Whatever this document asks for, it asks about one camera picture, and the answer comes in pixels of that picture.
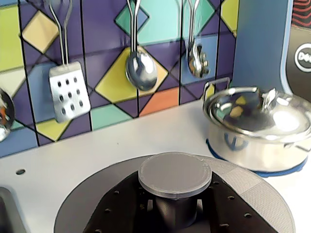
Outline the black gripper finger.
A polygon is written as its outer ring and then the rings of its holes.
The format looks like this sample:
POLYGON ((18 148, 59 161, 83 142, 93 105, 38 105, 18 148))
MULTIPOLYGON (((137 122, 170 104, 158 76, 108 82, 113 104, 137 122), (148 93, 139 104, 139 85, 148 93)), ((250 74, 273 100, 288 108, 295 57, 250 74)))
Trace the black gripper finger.
POLYGON ((142 188, 138 172, 128 175, 99 201, 85 233, 155 233, 155 196, 142 188))
POLYGON ((268 223, 227 184, 216 181, 198 197, 204 220, 195 233, 268 232, 268 223))

